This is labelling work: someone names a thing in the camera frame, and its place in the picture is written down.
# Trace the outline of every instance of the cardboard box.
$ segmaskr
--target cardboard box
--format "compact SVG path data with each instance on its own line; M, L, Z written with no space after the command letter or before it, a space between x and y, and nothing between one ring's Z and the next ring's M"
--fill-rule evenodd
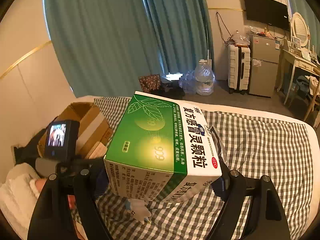
M69 105L55 121L75 120L80 122L79 136L76 143L76 154L83 158L90 152L97 142L107 145L112 129L100 109L93 103L79 102ZM38 152L42 157L47 132L38 143Z
M183 202L221 176L200 109L135 92L104 157L113 193Z

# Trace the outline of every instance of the gold wall trim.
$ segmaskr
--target gold wall trim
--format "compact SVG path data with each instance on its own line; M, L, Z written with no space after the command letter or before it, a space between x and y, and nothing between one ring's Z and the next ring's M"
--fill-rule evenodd
M19 58L15 63L13 63L8 69L0 76L0 80L3 79L11 70L13 70L22 60L25 60L27 57L31 56L32 54L36 53L37 51L41 50L45 46L51 44L51 41L47 41L46 43L34 48L33 50L29 51L27 54L23 55Z
M245 10L242 9L233 9L233 8L220 8L220 7L209 7L209 10L232 10L232 11L243 11L245 12Z

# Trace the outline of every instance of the mini fridge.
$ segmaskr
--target mini fridge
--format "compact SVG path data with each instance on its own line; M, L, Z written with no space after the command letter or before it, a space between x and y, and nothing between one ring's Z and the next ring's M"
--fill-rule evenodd
M250 49L249 94L271 97L278 73L280 42L268 37L252 35Z

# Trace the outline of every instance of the wall-mounted tv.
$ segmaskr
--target wall-mounted tv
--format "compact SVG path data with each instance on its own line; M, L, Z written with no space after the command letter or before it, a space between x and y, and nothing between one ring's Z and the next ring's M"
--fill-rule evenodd
M288 8L275 0L244 0L247 19L289 31Z

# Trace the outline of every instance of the teal curtain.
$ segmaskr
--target teal curtain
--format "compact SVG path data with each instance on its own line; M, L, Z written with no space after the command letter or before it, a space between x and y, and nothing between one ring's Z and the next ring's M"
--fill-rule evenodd
M316 15L306 0L290 0L290 5L292 13L300 13L306 24L309 26L311 36L310 50L312 49L312 45L314 45L317 55L320 56L320 23Z
M142 0L44 0L63 72L79 96L132 96L138 77L160 73Z
M165 74L194 70L200 59L213 58L206 0L144 0L159 46Z

